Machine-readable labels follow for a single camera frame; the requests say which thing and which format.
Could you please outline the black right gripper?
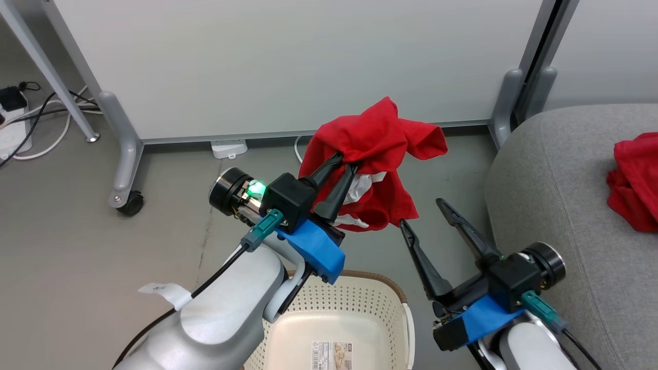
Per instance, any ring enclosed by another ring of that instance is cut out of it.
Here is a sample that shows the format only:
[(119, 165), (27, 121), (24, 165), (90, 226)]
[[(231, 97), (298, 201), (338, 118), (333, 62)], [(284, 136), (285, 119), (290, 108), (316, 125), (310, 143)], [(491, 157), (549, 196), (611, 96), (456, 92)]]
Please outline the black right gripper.
[(489, 265), (457, 288), (444, 279), (420, 246), (420, 239), (402, 219), (399, 228), (421, 280), (426, 297), (439, 302), (447, 312), (461, 312), (484, 297), (491, 298), (505, 312), (519, 309), (525, 292), (541, 294), (566, 276), (561, 255), (544, 242), (534, 242), (517, 253), (503, 257), (473, 225), (443, 198), (435, 200), (446, 221), (456, 228), (474, 255), (476, 265)]

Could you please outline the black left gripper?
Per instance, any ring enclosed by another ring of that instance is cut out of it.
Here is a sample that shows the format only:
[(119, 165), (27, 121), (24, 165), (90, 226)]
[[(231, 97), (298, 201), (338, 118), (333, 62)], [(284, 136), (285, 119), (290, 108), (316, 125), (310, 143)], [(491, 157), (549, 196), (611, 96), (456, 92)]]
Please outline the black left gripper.
[[(262, 183), (237, 167), (223, 171), (209, 193), (209, 204), (227, 216), (242, 216), (249, 222), (257, 221), (273, 211), (283, 215), (280, 230), (293, 232), (310, 215), (315, 200), (315, 189), (322, 188), (343, 160), (342, 153), (334, 153), (307, 177), (306, 183), (284, 173), (269, 184)], [(359, 164), (348, 163), (343, 175), (327, 197), (314, 207), (314, 214), (324, 222), (333, 223), (344, 204)]]

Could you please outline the red shirt with white print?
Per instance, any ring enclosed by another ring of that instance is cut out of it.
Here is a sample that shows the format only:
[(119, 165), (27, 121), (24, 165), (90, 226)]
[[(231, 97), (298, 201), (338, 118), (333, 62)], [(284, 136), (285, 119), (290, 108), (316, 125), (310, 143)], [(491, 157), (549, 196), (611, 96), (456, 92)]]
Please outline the red shirt with white print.
[(306, 147), (299, 176), (310, 175), (336, 152), (359, 168), (334, 225), (365, 232), (418, 218), (398, 169), (407, 154), (426, 161), (446, 155), (448, 147), (439, 126), (402, 119), (392, 99), (383, 98), (359, 115), (323, 124)]

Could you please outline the grey fabric sofa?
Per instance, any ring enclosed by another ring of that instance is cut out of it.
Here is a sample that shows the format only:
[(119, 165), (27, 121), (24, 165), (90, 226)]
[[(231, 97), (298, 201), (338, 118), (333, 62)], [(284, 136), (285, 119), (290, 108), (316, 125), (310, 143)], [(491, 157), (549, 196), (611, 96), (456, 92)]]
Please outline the grey fabric sofa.
[(484, 194), (503, 253), (545, 242), (566, 277), (542, 294), (604, 370), (658, 370), (658, 233), (607, 204), (615, 144), (658, 132), (658, 104), (566, 107), (531, 117), (499, 150)]

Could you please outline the white plastic adapter box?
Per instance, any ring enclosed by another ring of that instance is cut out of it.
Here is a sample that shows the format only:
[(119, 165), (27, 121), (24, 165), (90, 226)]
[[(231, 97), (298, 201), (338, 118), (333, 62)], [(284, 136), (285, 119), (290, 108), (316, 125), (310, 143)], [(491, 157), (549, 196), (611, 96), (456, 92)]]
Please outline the white plastic adapter box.
[(216, 159), (235, 159), (248, 150), (245, 140), (217, 140), (211, 142), (211, 150)]

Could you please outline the beige perforated laundry basket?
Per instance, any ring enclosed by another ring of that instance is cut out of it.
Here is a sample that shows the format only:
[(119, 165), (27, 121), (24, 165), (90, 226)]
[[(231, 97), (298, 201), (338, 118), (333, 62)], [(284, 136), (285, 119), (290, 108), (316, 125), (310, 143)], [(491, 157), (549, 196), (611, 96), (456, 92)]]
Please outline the beige perforated laundry basket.
[(352, 342), (353, 370), (413, 370), (413, 315), (402, 289), (380, 274), (311, 276), (241, 370), (310, 370), (311, 342)]

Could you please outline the large white partition panel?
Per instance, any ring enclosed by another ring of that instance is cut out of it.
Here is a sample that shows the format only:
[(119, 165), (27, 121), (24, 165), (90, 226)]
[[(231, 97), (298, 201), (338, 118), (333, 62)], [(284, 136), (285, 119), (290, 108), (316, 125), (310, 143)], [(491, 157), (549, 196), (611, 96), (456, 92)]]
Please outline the large white partition panel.
[(315, 131), (391, 98), (430, 123), (491, 117), (542, 0), (42, 0), (142, 141)]

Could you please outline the printed basket label sticker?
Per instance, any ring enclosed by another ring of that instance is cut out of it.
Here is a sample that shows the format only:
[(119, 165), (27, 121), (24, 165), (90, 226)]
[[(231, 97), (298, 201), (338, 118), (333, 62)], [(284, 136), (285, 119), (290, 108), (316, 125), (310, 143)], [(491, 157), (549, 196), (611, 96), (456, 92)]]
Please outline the printed basket label sticker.
[(352, 342), (311, 342), (310, 370), (353, 370)]

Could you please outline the grey partition foot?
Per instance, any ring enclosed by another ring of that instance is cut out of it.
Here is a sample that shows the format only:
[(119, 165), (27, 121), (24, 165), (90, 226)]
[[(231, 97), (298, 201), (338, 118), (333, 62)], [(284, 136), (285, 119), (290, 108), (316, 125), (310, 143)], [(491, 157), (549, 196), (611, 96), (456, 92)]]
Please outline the grey partition foot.
[(536, 79), (526, 99), (523, 119), (527, 120), (543, 112), (558, 75), (557, 68), (548, 66), (536, 75)]
[(511, 117), (524, 84), (524, 73), (515, 68), (505, 73), (487, 127), (497, 150), (511, 136)]
[(110, 124), (117, 135), (120, 147), (113, 191), (108, 200), (111, 208), (117, 210), (125, 204), (129, 193), (133, 190), (133, 182), (143, 154), (144, 144), (113, 92), (101, 91), (97, 96), (97, 101), (106, 122)]

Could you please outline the black caster wheel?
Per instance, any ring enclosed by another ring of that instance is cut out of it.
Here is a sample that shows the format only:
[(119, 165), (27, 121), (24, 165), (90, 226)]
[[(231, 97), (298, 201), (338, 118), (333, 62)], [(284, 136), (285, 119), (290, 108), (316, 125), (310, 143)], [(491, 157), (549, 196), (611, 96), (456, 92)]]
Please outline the black caster wheel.
[(125, 202), (125, 204), (117, 208), (117, 212), (120, 215), (132, 217), (137, 215), (141, 211), (144, 203), (145, 203), (145, 199), (142, 193), (137, 190), (132, 190), (129, 193), (129, 196), (127, 197), (127, 201)]

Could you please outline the plain red garment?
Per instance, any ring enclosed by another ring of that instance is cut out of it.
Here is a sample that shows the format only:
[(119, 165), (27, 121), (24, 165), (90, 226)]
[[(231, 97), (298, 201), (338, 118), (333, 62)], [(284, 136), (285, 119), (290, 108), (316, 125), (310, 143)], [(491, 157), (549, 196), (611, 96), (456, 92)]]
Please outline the plain red garment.
[(658, 133), (616, 143), (607, 204), (637, 232), (658, 233)]

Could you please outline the grey slanted metal leg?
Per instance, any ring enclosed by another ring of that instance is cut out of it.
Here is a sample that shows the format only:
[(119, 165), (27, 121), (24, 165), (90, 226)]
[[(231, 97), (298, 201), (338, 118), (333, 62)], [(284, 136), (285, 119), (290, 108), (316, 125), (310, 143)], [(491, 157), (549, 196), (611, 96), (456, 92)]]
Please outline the grey slanted metal leg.
[(16, 35), (47, 82), (49, 82), (54, 93), (61, 99), (73, 121), (84, 134), (86, 141), (88, 143), (97, 141), (99, 134), (90, 126), (78, 104), (74, 101), (74, 97), (70, 94), (68, 88), (66, 88), (63, 80), (60, 78), (12, 0), (0, 0), (0, 15), (2, 15), (10, 30)]

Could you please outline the white power strip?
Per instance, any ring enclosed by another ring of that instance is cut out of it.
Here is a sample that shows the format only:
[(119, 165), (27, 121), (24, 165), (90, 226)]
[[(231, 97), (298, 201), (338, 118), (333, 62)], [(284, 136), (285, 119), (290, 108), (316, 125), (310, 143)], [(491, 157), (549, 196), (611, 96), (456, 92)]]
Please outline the white power strip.
[[(5, 118), (5, 121), (18, 119), (22, 116), (28, 116), (28, 108), (19, 108), (7, 112), (0, 105), (0, 114)], [(0, 129), (0, 162), (5, 161), (18, 145), (26, 138), (27, 133), (31, 129), (31, 120), (21, 120), (16, 123), (11, 123), (5, 128)]]

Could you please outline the black power adapter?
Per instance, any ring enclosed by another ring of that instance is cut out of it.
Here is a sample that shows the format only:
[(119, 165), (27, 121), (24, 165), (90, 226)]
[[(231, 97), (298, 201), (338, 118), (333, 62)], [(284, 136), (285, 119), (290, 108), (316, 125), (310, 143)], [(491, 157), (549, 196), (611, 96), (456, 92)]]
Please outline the black power adapter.
[(18, 86), (8, 86), (0, 89), (0, 107), (5, 112), (14, 112), (27, 106), (28, 103)]

